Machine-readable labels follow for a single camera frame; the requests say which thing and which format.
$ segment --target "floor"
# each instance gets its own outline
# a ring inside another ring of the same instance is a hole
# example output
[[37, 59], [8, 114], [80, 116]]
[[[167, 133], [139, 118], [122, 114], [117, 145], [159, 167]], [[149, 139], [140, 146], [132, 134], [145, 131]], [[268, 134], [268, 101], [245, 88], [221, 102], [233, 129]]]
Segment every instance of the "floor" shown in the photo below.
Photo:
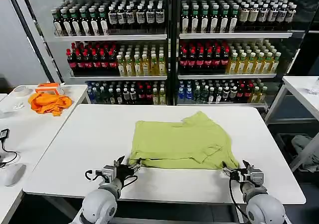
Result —
[[[315, 124], [270, 125], [273, 136], [278, 133], [307, 133], [319, 131]], [[294, 173], [307, 199], [304, 205], [286, 205], [286, 213], [293, 224], [317, 224], [319, 213], [319, 174]], [[67, 199], [77, 210], [82, 200]], [[238, 222], [234, 206], [202, 204], [168, 204], [119, 201], [116, 217], [192, 222]], [[41, 196], [25, 195], [9, 224], [67, 224], [71, 220]]]

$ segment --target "orange cloth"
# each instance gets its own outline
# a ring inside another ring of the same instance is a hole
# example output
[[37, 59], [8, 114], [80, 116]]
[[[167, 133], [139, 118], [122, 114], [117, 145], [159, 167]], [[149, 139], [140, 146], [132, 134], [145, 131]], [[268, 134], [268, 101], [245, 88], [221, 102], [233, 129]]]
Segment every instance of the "orange cloth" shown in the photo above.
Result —
[[67, 96], [51, 95], [38, 92], [33, 94], [29, 100], [31, 109], [37, 113], [52, 113], [53, 116], [60, 116], [63, 109], [72, 105], [72, 100]]

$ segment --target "table leg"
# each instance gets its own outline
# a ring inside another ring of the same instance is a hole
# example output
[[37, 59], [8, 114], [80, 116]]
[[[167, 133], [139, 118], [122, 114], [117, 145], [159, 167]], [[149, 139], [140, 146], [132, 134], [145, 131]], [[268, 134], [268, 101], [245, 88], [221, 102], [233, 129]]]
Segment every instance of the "table leg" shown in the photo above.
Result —
[[285, 84], [283, 84], [283, 86], [281, 86], [274, 102], [272, 103], [272, 105], [270, 106], [270, 109], [265, 117], [265, 123], [266, 125], [269, 124], [271, 117], [274, 115], [274, 113], [276, 112], [276, 110], [278, 109], [278, 107], [280, 106], [281, 102], [283, 101], [286, 93], [287, 93], [287, 86]]
[[289, 164], [292, 172], [302, 165], [309, 156], [319, 148], [319, 133], [307, 144], [306, 147], [298, 154], [296, 158]]
[[54, 205], [71, 220], [73, 220], [78, 213], [64, 198], [50, 196], [43, 196], [43, 198]]

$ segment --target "white tabletop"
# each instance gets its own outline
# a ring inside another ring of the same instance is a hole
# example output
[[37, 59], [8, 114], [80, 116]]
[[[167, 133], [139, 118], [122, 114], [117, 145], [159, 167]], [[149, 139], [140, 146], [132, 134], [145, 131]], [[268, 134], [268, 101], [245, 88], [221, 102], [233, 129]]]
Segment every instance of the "white tabletop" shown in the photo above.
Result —
[[[135, 123], [179, 122], [203, 111], [232, 139], [232, 151], [265, 173], [269, 194], [284, 204], [306, 199], [259, 113], [248, 107], [175, 107], [79, 105], [31, 174], [23, 190], [31, 194], [85, 197], [96, 189], [85, 171], [113, 165], [129, 156]], [[229, 179], [220, 170], [142, 168], [121, 199], [157, 202], [231, 203]], [[234, 197], [243, 203], [235, 182]]]
[[[18, 183], [12, 187], [5, 187], [0, 184], [0, 223], [7, 223], [20, 203], [22, 187], [34, 167], [61, 129], [67, 118], [70, 116], [76, 105], [78, 105], [86, 94], [86, 85], [73, 85], [63, 88], [66, 95], [71, 98], [73, 104], [63, 110], [61, 116], [53, 117], [51, 113], [37, 114], [31, 110], [27, 102], [30, 95], [16, 98], [10, 93], [0, 102], [0, 110], [5, 112], [5, 118], [0, 118], [0, 130], [9, 128], [9, 138], [4, 145], [7, 150], [17, 151], [19, 159], [16, 163], [26, 165], [26, 171]], [[13, 110], [12, 107], [24, 103], [20, 110]]]
[[315, 84], [318, 76], [284, 76], [283, 81], [288, 90], [304, 107], [319, 120], [319, 95], [308, 92]]

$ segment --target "shelf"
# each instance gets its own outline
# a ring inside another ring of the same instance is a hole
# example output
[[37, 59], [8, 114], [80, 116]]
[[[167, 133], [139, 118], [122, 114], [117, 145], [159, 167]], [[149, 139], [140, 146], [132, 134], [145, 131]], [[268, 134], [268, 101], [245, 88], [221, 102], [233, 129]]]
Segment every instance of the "shelf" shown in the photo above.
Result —
[[177, 104], [178, 106], [232, 106], [232, 107], [254, 107], [267, 109], [266, 103], [238, 104], [238, 103], [214, 103], [214, 104]]
[[154, 35], [108, 35], [108, 36], [59, 36], [54, 41], [133, 41], [133, 40], [166, 40], [166, 34]]
[[70, 79], [76, 81], [165, 81], [167, 76], [71, 76]]
[[241, 74], [241, 75], [179, 75], [179, 80], [195, 80], [195, 79], [253, 79], [253, 78], [273, 78], [276, 74]]
[[204, 39], [204, 38], [289, 38], [292, 32], [237, 32], [237, 33], [181, 33], [180, 39]]

